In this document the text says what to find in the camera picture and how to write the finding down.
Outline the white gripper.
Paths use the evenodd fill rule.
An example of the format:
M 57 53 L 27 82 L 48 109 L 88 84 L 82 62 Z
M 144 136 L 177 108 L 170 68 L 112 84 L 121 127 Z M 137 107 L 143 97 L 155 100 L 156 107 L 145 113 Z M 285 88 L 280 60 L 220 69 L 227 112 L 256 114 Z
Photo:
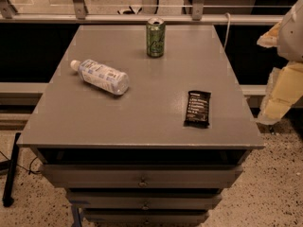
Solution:
M 277 54 L 288 60 L 282 69 L 273 68 L 261 101 L 257 121 L 274 125 L 303 97 L 303 0 L 297 0 L 281 23 L 272 26 L 257 45 L 277 47 Z

